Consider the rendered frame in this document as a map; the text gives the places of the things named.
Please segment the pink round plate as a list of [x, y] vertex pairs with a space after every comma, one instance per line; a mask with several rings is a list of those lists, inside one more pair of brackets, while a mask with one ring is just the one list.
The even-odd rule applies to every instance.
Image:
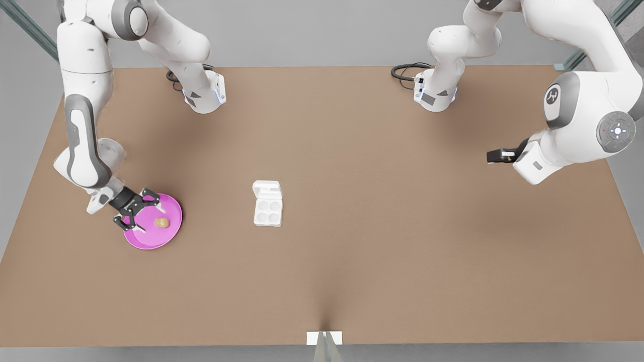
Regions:
[[[123, 232], [126, 240], [138, 249], [156, 249], [170, 242], [180, 229], [182, 223], [182, 209], [179, 202], [166, 194], [159, 194], [161, 208], [154, 206], [143, 208], [135, 215], [135, 222], [146, 229], [146, 232]], [[166, 229], [159, 229], [154, 225], [158, 217], [165, 217], [170, 221]]]

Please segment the white egg box lid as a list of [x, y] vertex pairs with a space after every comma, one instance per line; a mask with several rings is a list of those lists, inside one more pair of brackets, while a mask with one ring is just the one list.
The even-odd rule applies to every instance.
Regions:
[[280, 183], [274, 180], [256, 180], [252, 185], [257, 200], [282, 200]]

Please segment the silver frame post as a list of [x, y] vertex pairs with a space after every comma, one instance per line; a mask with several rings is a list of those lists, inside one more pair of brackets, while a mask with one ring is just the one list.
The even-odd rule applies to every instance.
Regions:
[[344, 362], [338, 350], [338, 344], [343, 344], [341, 331], [308, 331], [306, 345], [315, 344], [313, 362]]
[[571, 71], [588, 59], [600, 72], [637, 71], [644, 75], [634, 55], [626, 48], [616, 29], [644, 0], [623, 0], [614, 10], [614, 18], [606, 16], [594, 0], [560, 0], [553, 13], [553, 36], [557, 41], [577, 48], [577, 53], [554, 65], [557, 71]]
[[0, 0], [0, 9], [9, 16], [23, 31], [26, 32], [39, 46], [46, 51], [57, 63], [57, 44], [32, 19], [15, 0]]

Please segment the white egg box base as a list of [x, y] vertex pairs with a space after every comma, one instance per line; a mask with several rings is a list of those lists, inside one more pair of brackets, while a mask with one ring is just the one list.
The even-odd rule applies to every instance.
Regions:
[[254, 224], [280, 227], [282, 224], [283, 200], [257, 199]]

